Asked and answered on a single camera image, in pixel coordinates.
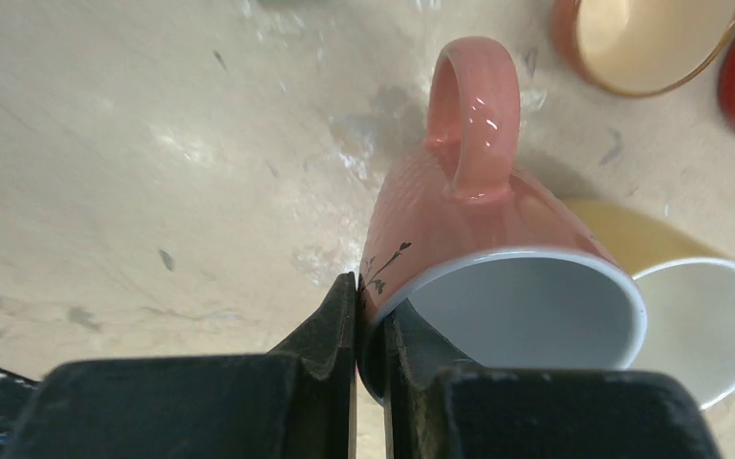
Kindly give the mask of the small orange mug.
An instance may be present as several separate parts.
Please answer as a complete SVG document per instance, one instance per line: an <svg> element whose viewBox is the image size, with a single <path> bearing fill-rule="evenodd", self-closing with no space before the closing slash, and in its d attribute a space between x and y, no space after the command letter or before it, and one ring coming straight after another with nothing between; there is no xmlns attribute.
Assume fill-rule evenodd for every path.
<svg viewBox="0 0 735 459"><path fill-rule="evenodd" d="M735 1L556 1L551 44L581 79L647 98L706 68L735 34Z"/></svg>

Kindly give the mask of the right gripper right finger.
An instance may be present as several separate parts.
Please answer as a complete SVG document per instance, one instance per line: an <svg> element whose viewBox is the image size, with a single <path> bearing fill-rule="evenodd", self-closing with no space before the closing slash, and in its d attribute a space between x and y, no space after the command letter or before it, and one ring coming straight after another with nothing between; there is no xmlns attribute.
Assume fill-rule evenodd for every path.
<svg viewBox="0 0 735 459"><path fill-rule="evenodd" d="M475 360L424 319L409 300L384 322L384 422L390 458L450 458L442 371Z"/></svg>

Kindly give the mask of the salmon mug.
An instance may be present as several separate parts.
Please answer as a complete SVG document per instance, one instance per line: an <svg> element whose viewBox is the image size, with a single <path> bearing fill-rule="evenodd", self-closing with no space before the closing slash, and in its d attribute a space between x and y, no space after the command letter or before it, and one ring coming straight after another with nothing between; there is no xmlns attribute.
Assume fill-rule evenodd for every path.
<svg viewBox="0 0 735 459"><path fill-rule="evenodd" d="M387 172L359 267L358 369L384 399L385 319L408 307L486 367L624 369L647 332L638 287L515 164L520 88L498 41L438 58L423 140Z"/></svg>

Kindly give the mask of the yellow mug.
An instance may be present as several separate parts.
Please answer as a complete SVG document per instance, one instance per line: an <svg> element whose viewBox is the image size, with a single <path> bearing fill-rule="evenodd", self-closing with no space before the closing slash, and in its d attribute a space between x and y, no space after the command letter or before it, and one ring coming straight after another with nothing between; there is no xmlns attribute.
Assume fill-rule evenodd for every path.
<svg viewBox="0 0 735 459"><path fill-rule="evenodd" d="M636 281L648 329L632 366L678 380L707 409L735 391L735 261L617 204L566 206Z"/></svg>

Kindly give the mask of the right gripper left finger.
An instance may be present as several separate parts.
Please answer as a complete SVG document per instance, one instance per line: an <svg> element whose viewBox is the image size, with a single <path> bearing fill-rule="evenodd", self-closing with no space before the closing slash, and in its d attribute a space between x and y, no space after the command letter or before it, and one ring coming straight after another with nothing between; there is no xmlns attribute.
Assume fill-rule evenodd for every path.
<svg viewBox="0 0 735 459"><path fill-rule="evenodd" d="M354 458L357 283L341 273L320 306L270 351L296 361L283 427L285 458Z"/></svg>

